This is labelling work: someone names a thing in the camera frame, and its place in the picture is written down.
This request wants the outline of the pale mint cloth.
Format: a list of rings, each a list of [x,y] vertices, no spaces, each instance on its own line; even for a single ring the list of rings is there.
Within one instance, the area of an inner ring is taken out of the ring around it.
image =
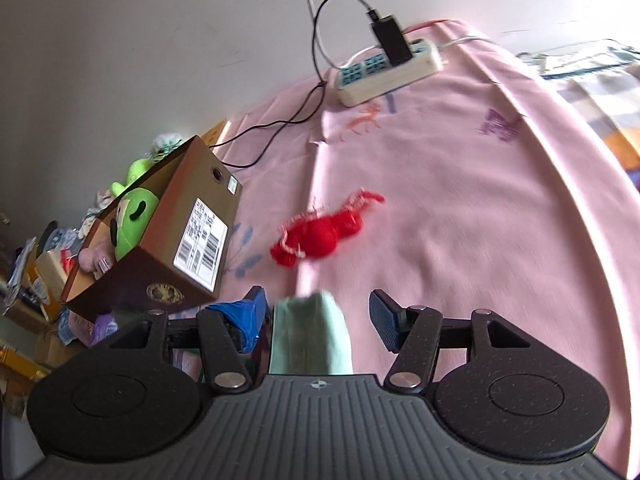
[[[269,373],[352,375],[352,340],[342,309],[326,290],[273,307]]]

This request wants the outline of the red knitted toy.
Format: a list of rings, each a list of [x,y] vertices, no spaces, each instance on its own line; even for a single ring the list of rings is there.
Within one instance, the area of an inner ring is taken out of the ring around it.
[[[334,211],[320,214],[313,209],[298,214],[281,226],[278,240],[269,249],[270,256],[285,268],[294,268],[304,260],[329,257],[342,240],[361,231],[366,210],[384,203],[383,195],[360,188]]]

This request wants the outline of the brown cardboard shoe box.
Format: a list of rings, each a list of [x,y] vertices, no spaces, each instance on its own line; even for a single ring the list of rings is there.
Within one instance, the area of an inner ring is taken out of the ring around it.
[[[137,245],[100,278],[70,272],[62,301],[89,321],[114,309],[168,313],[217,299],[242,185],[198,136],[128,188],[158,204]]]

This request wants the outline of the green round face plush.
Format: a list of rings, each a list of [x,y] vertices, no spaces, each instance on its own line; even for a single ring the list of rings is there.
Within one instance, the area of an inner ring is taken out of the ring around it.
[[[160,200],[146,188],[134,188],[119,200],[110,222],[110,237],[115,259],[122,260],[140,243]]]

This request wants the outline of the panda plush with leaves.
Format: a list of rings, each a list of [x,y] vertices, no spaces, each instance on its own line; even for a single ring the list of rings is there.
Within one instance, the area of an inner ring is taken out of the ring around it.
[[[180,133],[162,133],[153,140],[149,153],[146,157],[151,162],[159,162],[172,151],[175,151],[175,149],[183,144],[183,142],[184,139]]]

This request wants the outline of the black power adapter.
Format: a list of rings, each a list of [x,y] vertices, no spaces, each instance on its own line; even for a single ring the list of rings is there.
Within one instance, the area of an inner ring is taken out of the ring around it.
[[[380,16],[378,11],[368,12],[373,35],[384,51],[391,66],[405,64],[412,59],[412,52],[393,15]]]

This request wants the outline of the patterned blanket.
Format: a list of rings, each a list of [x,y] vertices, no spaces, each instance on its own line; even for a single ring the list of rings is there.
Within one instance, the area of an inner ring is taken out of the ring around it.
[[[605,39],[518,58],[578,111],[638,185],[639,50]]]

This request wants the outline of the white power strip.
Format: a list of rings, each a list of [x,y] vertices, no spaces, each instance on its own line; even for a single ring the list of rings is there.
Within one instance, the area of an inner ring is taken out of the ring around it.
[[[442,56],[430,40],[412,40],[409,48],[412,58],[404,64],[391,66],[382,52],[341,68],[335,79],[340,102],[347,107],[354,107],[433,76],[444,68]]]

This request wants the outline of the pink bed sheet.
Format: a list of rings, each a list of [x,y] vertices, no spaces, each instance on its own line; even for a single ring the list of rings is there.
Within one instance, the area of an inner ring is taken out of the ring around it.
[[[582,118],[512,54],[440,21],[416,29],[444,70],[347,108],[327,99],[273,143],[249,131],[219,151],[243,192],[221,299],[254,285],[271,301],[330,292],[358,373],[392,356],[368,313],[371,290],[448,318],[490,309],[596,376],[611,401],[602,460],[639,470],[639,195]],[[269,253],[298,214],[381,194],[361,231],[294,268]]]

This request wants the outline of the tan cardboard box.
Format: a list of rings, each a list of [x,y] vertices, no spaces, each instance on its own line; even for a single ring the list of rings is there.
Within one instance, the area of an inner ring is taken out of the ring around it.
[[[210,128],[206,133],[201,134],[201,139],[207,146],[214,146],[224,140],[224,136],[227,134],[231,122],[228,120],[222,120]]]

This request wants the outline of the green and red plush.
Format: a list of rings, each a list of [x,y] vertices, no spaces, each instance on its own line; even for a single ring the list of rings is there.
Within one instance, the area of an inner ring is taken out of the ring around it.
[[[140,158],[135,160],[128,168],[125,181],[113,182],[111,185],[111,193],[114,197],[119,196],[128,188],[129,185],[132,185],[135,180],[138,180],[141,176],[143,176],[151,167],[153,163],[147,158]]]

